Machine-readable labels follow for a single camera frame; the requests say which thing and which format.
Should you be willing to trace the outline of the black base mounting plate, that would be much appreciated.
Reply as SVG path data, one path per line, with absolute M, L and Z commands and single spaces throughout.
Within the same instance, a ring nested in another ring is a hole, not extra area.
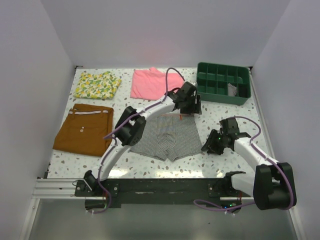
M 111 208 L 124 204 L 192 205 L 196 199 L 212 202 L 222 208 L 238 206 L 252 198 L 238 190 L 224 190 L 222 178 L 109 178 L 91 190 L 83 180 L 76 183 L 74 195 L 83 197 L 87 210 L 102 209 L 111 200 Z

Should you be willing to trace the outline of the lemon print folded cloth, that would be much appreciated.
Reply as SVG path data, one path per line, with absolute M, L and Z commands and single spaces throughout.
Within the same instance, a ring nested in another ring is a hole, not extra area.
M 73 96 L 79 99 L 112 100 L 122 80 L 110 71 L 80 74 Z

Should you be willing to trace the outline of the grey rolled underwear in tray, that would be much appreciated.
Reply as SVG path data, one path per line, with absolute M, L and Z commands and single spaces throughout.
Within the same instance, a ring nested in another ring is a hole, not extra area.
M 238 91 L 238 89 L 236 86 L 234 86 L 231 83 L 227 84 L 227 95 L 229 97 L 235 97 L 237 95 L 237 91 Z

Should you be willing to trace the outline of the brown folded trousers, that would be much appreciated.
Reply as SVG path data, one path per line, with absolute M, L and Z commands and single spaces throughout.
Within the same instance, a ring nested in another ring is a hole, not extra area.
M 104 139 L 113 130 L 114 109 L 76 103 L 57 133 L 53 149 L 79 155 L 101 157 L 111 144 Z

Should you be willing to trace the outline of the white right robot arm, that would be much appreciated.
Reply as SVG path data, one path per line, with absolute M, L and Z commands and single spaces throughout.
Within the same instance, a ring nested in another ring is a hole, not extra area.
M 221 155 L 225 149 L 230 149 L 247 162 L 254 174 L 227 172 L 213 189 L 223 191 L 230 197 L 241 191 L 252 196 L 260 210 L 291 209 L 297 204 L 292 166 L 277 161 L 257 146 L 254 140 L 262 132 L 260 126 L 257 127 L 258 133 L 250 136 L 240 130 L 238 119 L 238 116 L 234 116 L 220 120 L 220 129 L 210 132 L 201 150 Z

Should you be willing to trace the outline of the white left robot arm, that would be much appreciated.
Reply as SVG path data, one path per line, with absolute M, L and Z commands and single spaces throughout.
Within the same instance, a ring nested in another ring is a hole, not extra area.
M 115 129 L 105 136 L 106 139 L 111 139 L 111 143 L 100 158 L 100 164 L 96 169 L 88 170 L 84 174 L 86 191 L 92 196 L 99 196 L 106 190 L 102 181 L 109 177 L 110 171 L 123 153 L 141 140 L 147 122 L 176 110 L 198 114 L 200 105 L 201 97 L 197 92 L 197 84 L 185 81 L 182 87 L 166 92 L 154 103 L 141 108 L 125 108 Z

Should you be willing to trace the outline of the green compartment tray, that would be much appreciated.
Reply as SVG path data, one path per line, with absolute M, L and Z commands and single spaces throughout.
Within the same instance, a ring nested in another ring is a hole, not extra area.
M 242 106 L 252 96 L 247 67 L 199 62 L 196 83 L 197 93 L 207 102 Z M 228 83 L 237 87 L 236 96 L 228 96 Z

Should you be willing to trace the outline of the pink folded shirt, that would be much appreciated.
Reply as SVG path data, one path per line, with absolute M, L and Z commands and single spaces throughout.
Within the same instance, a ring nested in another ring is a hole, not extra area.
M 155 101 L 166 93 L 166 73 L 155 67 L 133 71 L 130 97 Z

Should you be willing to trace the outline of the grey striped underwear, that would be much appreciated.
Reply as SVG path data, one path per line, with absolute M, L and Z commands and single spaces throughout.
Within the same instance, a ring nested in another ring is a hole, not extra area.
M 199 154 L 201 148 L 193 114 L 165 114 L 146 123 L 142 138 L 130 151 L 156 160 L 174 162 Z

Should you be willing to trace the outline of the aluminium front rail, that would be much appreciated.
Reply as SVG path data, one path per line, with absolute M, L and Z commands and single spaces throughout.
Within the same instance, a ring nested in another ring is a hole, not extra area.
M 35 187 L 33 189 L 31 198 L 32 199 L 84 199 L 84 200 L 102 200 L 102 196 L 93 196 L 91 193 L 89 196 L 76 196 L 76 186 L 74 181 L 77 179 L 37 179 Z M 133 191 L 133 195 L 138 197 L 147 196 L 153 197 L 156 192 L 146 192 L 146 191 Z M 235 196 L 218 195 L 219 199 L 222 201 L 235 201 L 235 200 L 253 200 L 253 197 L 246 196 L 244 193 L 236 194 Z

